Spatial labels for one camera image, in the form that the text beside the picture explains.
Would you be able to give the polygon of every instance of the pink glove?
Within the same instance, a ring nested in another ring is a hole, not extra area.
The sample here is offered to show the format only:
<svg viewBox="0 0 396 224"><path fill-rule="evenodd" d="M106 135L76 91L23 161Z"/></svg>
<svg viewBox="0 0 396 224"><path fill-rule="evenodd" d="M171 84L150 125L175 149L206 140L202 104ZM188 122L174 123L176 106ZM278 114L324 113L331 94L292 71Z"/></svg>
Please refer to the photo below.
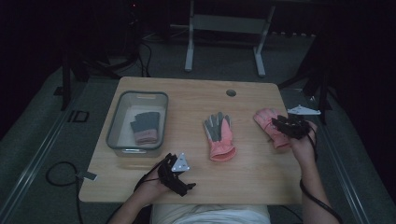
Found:
<svg viewBox="0 0 396 224"><path fill-rule="evenodd" d="M272 119L277 119L279 113L271 108L263 108L256 112L253 116L254 120L262 127L262 129L270 135L274 141L274 148L287 148L290 147L289 138L277 130L277 127L273 125Z"/></svg>
<svg viewBox="0 0 396 224"><path fill-rule="evenodd" d="M204 126L210 144L210 160L230 160L236 154L236 148L233 146L230 117L228 115L223 117L222 113L219 112L205 120Z"/></svg>

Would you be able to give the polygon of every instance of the gray floor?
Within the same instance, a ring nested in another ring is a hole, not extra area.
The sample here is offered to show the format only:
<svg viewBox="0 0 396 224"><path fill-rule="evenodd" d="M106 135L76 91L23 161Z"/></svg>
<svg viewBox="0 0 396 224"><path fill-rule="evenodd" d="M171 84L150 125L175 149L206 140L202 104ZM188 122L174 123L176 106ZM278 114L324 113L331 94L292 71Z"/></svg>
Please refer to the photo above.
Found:
<svg viewBox="0 0 396 224"><path fill-rule="evenodd" d="M186 73L185 36L175 37L169 43L153 40L153 36L150 36L146 41L152 51L149 63L152 77L278 84L295 75L313 38L269 36L262 54L266 77L257 76L253 51L249 46L251 42L235 46L198 38L192 71ZM147 62L149 49L142 47L141 54L143 61ZM121 59L113 58L112 62L119 60ZM139 77L140 69L141 65L137 63L117 72L122 76ZM10 223L78 223L75 187L54 187L46 181L45 173L58 161L70 161L79 170L87 170L117 84L117 80L95 74L92 74L88 83L73 82L74 100L62 112L62 98L53 96L55 88L62 85L61 70L48 78L42 90L1 142L2 217L9 217ZM317 102L301 93L303 85L304 80L281 91L286 108L317 105ZM396 223L395 205L382 186L359 136L343 109L333 98L329 97L328 100L332 110L326 112L327 125L319 127L318 166L333 207L345 223ZM90 117L85 123L67 122L65 118L71 110L89 111ZM318 118L310 119L320 124ZM56 137L49 138L49 133L56 133ZM37 172L32 174L33 178L23 179L27 184L18 193L15 187L19 186L17 184L21 176L26 176L24 169L32 167L29 162L37 152L43 151L45 153L42 163L36 167ZM56 169L51 176L54 181L62 183L74 180L73 170L66 166ZM105 223L118 205L81 203L81 214L85 223ZM272 223L299 222L281 206L272 205L269 208ZM300 205L289 205L289 208L301 214Z"/></svg>

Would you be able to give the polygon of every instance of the glove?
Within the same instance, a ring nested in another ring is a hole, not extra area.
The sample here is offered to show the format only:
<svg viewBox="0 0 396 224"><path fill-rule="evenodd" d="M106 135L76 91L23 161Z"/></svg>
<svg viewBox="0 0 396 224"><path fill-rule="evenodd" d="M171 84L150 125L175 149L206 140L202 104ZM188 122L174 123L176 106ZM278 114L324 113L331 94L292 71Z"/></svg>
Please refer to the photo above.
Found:
<svg viewBox="0 0 396 224"><path fill-rule="evenodd" d="M134 116L131 122L134 131L134 140L138 146L154 144L158 141L158 126L160 123L159 112L146 112Z"/></svg>
<svg viewBox="0 0 396 224"><path fill-rule="evenodd" d="M227 161L236 154L231 132L231 119L219 112L204 121L207 139L210 144L210 160Z"/></svg>
<svg viewBox="0 0 396 224"><path fill-rule="evenodd" d="M277 115L279 115L279 113L275 109L263 108L257 111L253 118L260 127L270 135L271 139L274 141L274 148L290 147L289 138L281 133L272 123L272 119L277 119Z"/></svg>

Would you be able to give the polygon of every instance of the metal stand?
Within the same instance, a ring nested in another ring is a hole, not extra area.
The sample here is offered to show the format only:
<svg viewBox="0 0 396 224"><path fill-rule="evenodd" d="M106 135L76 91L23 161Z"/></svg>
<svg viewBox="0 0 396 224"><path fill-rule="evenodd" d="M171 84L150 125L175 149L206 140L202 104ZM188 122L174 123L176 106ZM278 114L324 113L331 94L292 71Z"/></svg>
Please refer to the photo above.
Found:
<svg viewBox="0 0 396 224"><path fill-rule="evenodd" d="M268 29L274 15L275 8L276 7L274 6L270 7L270 11L265 20L200 15L194 14L194 0L190 0L189 45L187 47L186 64L184 70L186 72L190 72L192 70L192 60L194 54L194 29L260 34L260 43L258 44L258 46L253 48L253 53L256 61L258 75L260 77L264 77L265 69L262 62L262 47L264 45L265 38L267 37Z"/></svg>

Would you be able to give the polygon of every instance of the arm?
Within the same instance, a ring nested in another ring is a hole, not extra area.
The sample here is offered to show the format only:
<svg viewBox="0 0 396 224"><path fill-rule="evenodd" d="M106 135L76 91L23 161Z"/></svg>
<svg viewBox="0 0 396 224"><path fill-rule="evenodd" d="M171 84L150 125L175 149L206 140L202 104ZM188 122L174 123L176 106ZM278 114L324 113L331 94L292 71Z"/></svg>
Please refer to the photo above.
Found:
<svg viewBox="0 0 396 224"><path fill-rule="evenodd" d="M158 178L158 168L151 172L137 190L128 198L116 212L109 224L133 223L140 210L153 203L163 193L169 190Z"/></svg>
<svg viewBox="0 0 396 224"><path fill-rule="evenodd" d="M309 122L311 127L316 130L317 126ZM311 139L315 139L315 133L309 133ZM302 181L306 190L315 198L331 207L322 186L318 167L315 162L315 152L308 137L300 140L290 139L294 157L299 162L302 172ZM338 220L328 211L313 202L303 193L303 217L304 223L338 223Z"/></svg>

